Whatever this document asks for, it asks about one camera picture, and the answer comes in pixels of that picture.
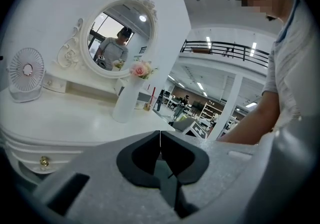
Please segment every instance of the white pillar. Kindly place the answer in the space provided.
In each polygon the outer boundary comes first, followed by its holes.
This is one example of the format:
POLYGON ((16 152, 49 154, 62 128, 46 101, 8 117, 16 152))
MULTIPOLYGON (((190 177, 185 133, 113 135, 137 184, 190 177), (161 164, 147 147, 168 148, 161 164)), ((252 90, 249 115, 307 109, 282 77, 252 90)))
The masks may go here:
POLYGON ((220 133, 222 132, 224 125, 229 119, 229 116, 232 114, 232 111, 234 109, 235 103, 238 98, 239 90, 242 83, 242 75, 237 74, 234 79, 234 84, 231 88, 230 95, 228 97, 228 100, 224 106, 224 110, 222 111, 222 114, 220 118, 218 119, 218 122, 216 123, 215 127, 213 128, 212 132, 210 133, 208 139, 216 140, 220 133))

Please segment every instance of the gold drawer knob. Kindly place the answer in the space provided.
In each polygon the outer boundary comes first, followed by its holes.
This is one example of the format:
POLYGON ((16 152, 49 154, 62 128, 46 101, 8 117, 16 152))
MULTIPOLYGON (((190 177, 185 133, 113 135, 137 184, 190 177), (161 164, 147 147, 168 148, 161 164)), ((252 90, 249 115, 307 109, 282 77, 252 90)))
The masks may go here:
POLYGON ((40 159, 40 164, 43 166, 48 166, 49 165, 49 159, 46 156, 42 156, 40 159))

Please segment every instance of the white fan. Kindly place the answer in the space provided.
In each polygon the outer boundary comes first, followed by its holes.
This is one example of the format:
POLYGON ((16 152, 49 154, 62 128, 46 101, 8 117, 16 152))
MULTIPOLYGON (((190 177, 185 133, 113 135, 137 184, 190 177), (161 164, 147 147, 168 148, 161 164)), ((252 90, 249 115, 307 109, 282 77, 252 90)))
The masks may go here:
POLYGON ((37 99, 41 94, 45 65, 40 53, 25 48, 16 53, 7 68, 9 91, 15 102, 37 99))

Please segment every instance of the mirror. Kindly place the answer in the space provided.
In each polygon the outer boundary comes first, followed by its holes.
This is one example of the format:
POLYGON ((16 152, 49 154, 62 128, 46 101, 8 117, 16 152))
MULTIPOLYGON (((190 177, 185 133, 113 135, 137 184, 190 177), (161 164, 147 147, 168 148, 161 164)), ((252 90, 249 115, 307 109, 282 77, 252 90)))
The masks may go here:
POLYGON ((146 51, 152 23, 141 5, 124 1, 101 12, 88 37, 89 54, 106 71, 123 71, 146 51))

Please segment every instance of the blue collar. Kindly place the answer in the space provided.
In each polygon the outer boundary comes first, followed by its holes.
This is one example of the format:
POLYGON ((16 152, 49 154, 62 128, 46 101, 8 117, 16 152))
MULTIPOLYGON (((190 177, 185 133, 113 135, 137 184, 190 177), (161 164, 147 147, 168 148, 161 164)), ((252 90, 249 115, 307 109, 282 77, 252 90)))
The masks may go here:
POLYGON ((279 43, 281 41, 284 40, 284 38, 286 37, 286 33, 288 31, 288 28, 289 26, 291 25, 292 23, 292 20, 294 19, 294 15, 295 15, 295 12, 296 12, 296 8, 299 4, 299 0, 294 0, 293 2, 293 8, 291 10, 291 13, 290 13, 290 16, 288 18, 288 21, 286 22, 286 24, 284 25, 284 27, 282 28, 282 30, 280 31, 279 35, 278 35, 278 38, 276 40, 276 43, 279 43))

